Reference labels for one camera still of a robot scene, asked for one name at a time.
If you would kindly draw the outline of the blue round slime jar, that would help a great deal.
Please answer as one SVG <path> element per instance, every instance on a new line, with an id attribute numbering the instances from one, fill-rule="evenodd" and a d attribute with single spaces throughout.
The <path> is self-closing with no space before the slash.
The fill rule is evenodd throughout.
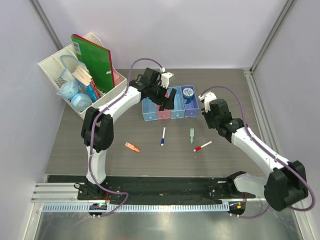
<path id="1" fill-rule="evenodd" d="M 195 90 L 191 86 L 181 87 L 182 98 L 185 105 L 191 104 L 194 100 Z"/>

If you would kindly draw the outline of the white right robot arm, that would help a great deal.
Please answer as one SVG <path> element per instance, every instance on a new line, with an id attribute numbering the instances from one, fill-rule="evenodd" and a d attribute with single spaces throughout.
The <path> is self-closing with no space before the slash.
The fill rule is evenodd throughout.
<path id="1" fill-rule="evenodd" d="M 201 114 L 208 128 L 217 130 L 221 137 L 246 153 L 265 174 L 265 177 L 255 177 L 239 173 L 225 186 L 230 197 L 247 192 L 265 198 L 278 212 L 308 197 L 306 171 L 301 162 L 291 162 L 273 151 L 244 120 L 232 117 L 224 99 L 218 99 L 211 92 L 198 99 L 203 104 Z"/>

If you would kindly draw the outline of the pastel four-drawer organizer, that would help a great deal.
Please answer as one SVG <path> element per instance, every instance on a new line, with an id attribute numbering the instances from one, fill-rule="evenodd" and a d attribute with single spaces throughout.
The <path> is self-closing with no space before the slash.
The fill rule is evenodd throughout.
<path id="1" fill-rule="evenodd" d="M 172 89 L 176 89 L 174 98 L 174 109 L 165 109 L 159 111 L 159 106 L 153 103 L 150 99 L 146 98 L 142 100 L 142 116 L 145 122 L 164 120 L 164 119 L 183 119 L 183 118 L 195 118 L 200 112 L 199 104 L 196 97 L 196 91 L 193 85 L 184 85 L 193 87 L 194 98 L 190 104 L 184 104 L 182 96 L 182 86 L 169 87 L 166 93 L 168 97 Z"/>

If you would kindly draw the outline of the orange marker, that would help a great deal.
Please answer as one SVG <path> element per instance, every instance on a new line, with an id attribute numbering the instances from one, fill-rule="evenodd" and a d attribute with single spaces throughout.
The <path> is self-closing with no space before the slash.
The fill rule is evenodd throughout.
<path id="1" fill-rule="evenodd" d="M 132 151 L 134 151 L 134 152 L 136 152 L 136 153 L 139 153 L 139 152 L 140 152 L 140 149 L 139 149 L 138 147 L 136 147 L 135 145 L 133 145 L 133 144 L 131 144 L 131 143 L 129 143 L 129 142 L 126 142 L 126 143 L 125 143 L 125 146 L 126 146 L 128 149 L 130 149 L 130 150 L 132 150 Z"/>

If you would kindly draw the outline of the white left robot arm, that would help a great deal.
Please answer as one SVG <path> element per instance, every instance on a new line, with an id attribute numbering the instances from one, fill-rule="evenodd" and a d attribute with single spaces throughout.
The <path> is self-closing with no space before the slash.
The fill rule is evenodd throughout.
<path id="1" fill-rule="evenodd" d="M 175 94 L 166 97 L 173 73 L 165 68 L 158 71 L 146 68 L 138 79 L 131 80 L 132 70 L 129 71 L 126 86 L 115 98 L 99 108 L 90 107 L 84 116 L 81 137 L 86 146 L 88 163 L 86 185 L 89 194 L 100 200 L 108 190 L 102 184 L 107 175 L 105 171 L 107 150 L 114 140 L 114 123 L 132 106 L 148 98 L 154 103 L 169 104 L 174 107 Z"/>

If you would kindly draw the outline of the light green marker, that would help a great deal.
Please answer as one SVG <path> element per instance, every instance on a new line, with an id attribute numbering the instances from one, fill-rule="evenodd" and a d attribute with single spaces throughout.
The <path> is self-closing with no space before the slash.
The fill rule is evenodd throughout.
<path id="1" fill-rule="evenodd" d="M 193 144 L 195 140 L 195 129 L 191 128 L 189 131 L 190 143 Z"/>

